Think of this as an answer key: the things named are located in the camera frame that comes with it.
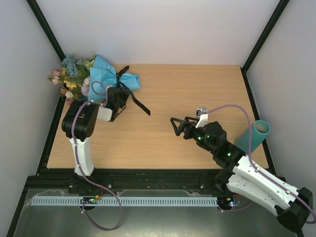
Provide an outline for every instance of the flower bouquet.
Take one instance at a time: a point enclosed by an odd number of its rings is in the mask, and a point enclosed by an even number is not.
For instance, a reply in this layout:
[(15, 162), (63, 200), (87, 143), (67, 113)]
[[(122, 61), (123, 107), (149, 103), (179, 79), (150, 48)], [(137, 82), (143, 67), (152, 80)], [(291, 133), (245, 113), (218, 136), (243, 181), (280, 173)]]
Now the flower bouquet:
[(73, 55), (68, 55), (63, 61), (61, 70), (53, 70), (49, 77), (53, 84), (64, 83), (60, 96), (66, 97), (66, 103), (71, 104), (74, 99), (88, 100), (90, 84), (90, 67), (94, 64), (95, 57), (91, 60), (80, 58), (75, 60)]

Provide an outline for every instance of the teal cup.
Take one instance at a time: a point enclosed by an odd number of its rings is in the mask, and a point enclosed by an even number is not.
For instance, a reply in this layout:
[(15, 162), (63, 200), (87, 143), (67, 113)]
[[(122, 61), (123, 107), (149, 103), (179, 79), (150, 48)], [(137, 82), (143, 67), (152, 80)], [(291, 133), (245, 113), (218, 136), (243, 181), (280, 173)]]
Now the teal cup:
[[(253, 153), (270, 133), (270, 125), (263, 120), (257, 120), (252, 124), (251, 132), (251, 153)], [(249, 128), (235, 140), (235, 146), (249, 153)]]

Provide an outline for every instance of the wooden table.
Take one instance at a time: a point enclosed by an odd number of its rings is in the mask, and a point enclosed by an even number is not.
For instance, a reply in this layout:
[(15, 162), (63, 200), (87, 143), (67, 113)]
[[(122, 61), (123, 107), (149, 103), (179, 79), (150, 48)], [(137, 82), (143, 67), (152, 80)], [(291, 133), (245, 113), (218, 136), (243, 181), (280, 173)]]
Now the wooden table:
[[(119, 71), (124, 66), (115, 65), (115, 68)], [(212, 155), (199, 148), (195, 141), (174, 134), (170, 118), (195, 117), (197, 107), (210, 110), (237, 104), (254, 121), (239, 66), (130, 65), (129, 71), (139, 74), (142, 88), (134, 94), (152, 115), (149, 117), (129, 98), (127, 108), (114, 122), (98, 120), (91, 137), (91, 155), (96, 168), (219, 168)], [(75, 167), (72, 146), (61, 130), (68, 108), (65, 105), (48, 168)], [(208, 121), (219, 121), (232, 143), (248, 126), (245, 115), (237, 108), (214, 112)], [(252, 157), (262, 167), (268, 167), (262, 145)]]

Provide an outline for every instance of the white wall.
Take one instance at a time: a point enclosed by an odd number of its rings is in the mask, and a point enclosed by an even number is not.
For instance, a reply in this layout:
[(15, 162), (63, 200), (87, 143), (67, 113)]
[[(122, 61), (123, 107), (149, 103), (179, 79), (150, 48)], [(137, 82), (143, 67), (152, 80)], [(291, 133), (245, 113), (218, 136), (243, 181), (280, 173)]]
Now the white wall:
[[(248, 76), (278, 175), (314, 193), (316, 206), (316, 1), (292, 0)], [(305, 225), (314, 237), (316, 225)]]
[(0, 29), (0, 236), (6, 236), (56, 107), (59, 89), (47, 76), (61, 65), (25, 0), (1, 1)]
[(38, 0), (65, 53), (243, 65), (278, 0)]

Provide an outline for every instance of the purple cable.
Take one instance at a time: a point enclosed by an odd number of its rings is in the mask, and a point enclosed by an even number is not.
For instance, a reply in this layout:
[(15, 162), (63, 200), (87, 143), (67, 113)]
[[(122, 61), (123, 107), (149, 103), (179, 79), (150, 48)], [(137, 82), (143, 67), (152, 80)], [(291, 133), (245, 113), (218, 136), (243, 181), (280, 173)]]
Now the purple cable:
[(102, 186), (102, 185), (100, 185), (100, 184), (94, 183), (94, 182), (90, 181), (90, 180), (86, 177), (86, 175), (84, 174), (84, 171), (83, 171), (83, 169), (82, 169), (82, 167), (81, 167), (81, 164), (80, 164), (80, 161), (79, 161), (79, 156), (78, 156), (77, 140), (76, 140), (76, 137), (75, 137), (75, 124), (76, 124), (76, 121), (77, 121), (77, 119), (78, 119), (78, 117), (79, 117), (80, 112), (81, 112), (81, 111), (83, 110), (83, 108), (84, 108), (87, 104), (89, 104), (89, 103), (90, 103), (90, 102), (84, 102), (84, 103), (80, 106), (80, 108), (78, 109), (78, 112), (77, 112), (77, 114), (76, 114), (76, 116), (75, 116), (75, 118), (74, 118), (73, 125), (72, 125), (72, 127), (71, 127), (71, 135), (72, 135), (72, 137), (73, 137), (73, 139), (74, 139), (74, 144), (75, 144), (75, 157), (76, 157), (76, 162), (77, 162), (77, 165), (78, 165), (78, 167), (79, 167), (79, 170), (80, 170), (80, 172), (81, 172), (83, 178), (84, 178), (88, 183), (90, 183), (90, 184), (92, 184), (92, 185), (94, 185), (94, 186), (97, 186), (97, 187), (99, 187), (99, 188), (101, 188), (101, 189), (104, 189), (104, 190), (108, 191), (110, 194), (112, 194), (112, 195), (116, 198), (116, 200), (118, 201), (119, 208), (120, 208), (120, 217), (119, 217), (118, 223), (117, 223), (113, 228), (104, 228), (104, 227), (101, 227), (101, 226), (99, 226), (98, 224), (96, 224), (96, 223), (90, 218), (90, 216), (87, 214), (87, 212), (86, 212), (85, 209), (84, 209), (84, 205), (86, 204), (86, 202), (84, 202), (83, 205), (82, 205), (82, 211), (85, 213), (86, 217), (88, 217), (88, 219), (91, 221), (92, 225), (94, 225), (94, 226), (95, 226), (96, 228), (98, 228), (99, 230), (102, 230), (102, 231), (113, 231), (113, 230), (116, 230), (118, 227), (120, 227), (121, 224), (122, 224), (122, 222), (123, 222), (123, 207), (122, 207), (122, 204), (121, 204), (121, 202), (120, 202), (118, 196), (117, 196), (115, 193), (113, 193), (112, 190), (110, 190), (110, 189), (108, 189), (108, 188), (106, 188), (106, 187), (104, 187), (104, 186)]
[[(96, 91), (94, 90), (94, 88), (93, 88), (93, 85), (94, 85), (95, 83), (100, 84), (100, 85), (103, 87), (105, 93), (98, 93), (98, 92), (96, 92)], [(105, 102), (103, 103), (103, 107), (105, 107), (105, 106), (107, 105), (107, 103), (108, 103), (108, 93), (107, 93), (106, 87), (105, 87), (101, 82), (95, 80), (95, 81), (91, 84), (91, 89), (93, 90), (93, 92), (94, 92), (96, 95), (105, 96)]]
[[(202, 114), (210, 114), (214, 111), (223, 109), (223, 108), (227, 108), (227, 107), (236, 107), (240, 110), (243, 111), (243, 113), (246, 115), (247, 121), (248, 121), (248, 125), (249, 125), (249, 150), (248, 150), (248, 158), (249, 158), (249, 162), (252, 165), (252, 167), (257, 170), (258, 167), (255, 166), (255, 164), (253, 163), (253, 160), (251, 158), (251, 138), (252, 138), (252, 128), (251, 128), (251, 121), (250, 121), (250, 117), (247, 113), (247, 111), (239, 106), (239, 105), (223, 105), (220, 106), (218, 108), (215, 108), (213, 110), (210, 111), (206, 111), (206, 112), (202, 112)], [(258, 170), (258, 173), (261, 174), (262, 176), (264, 176), (266, 179), (268, 179), (269, 181), (271, 181), (272, 183), (274, 183), (275, 185), (277, 185), (279, 188), (281, 188), (284, 191), (287, 191), (287, 188), (283, 187), (281, 184), (279, 184), (278, 182), (276, 182), (275, 180), (273, 180), (272, 178), (270, 178), (268, 175), (266, 175), (265, 173), (263, 173), (261, 170)], [(316, 223), (316, 213), (311, 209), (310, 206), (308, 206), (308, 204), (306, 202), (304, 202), (299, 196), (295, 195), (294, 193), (290, 192), (289, 194), (291, 194), (293, 197), (295, 197), (296, 199), (298, 199), (307, 209), (308, 211), (313, 215), (314, 220), (313, 221), (306, 221), (306, 224), (315, 224)], [(245, 210), (247, 207), (250, 206), (252, 202), (250, 202), (248, 205), (244, 206), (243, 208), (237, 209), (237, 210), (223, 210), (224, 212), (234, 212), (234, 211), (240, 211), (240, 210)]]

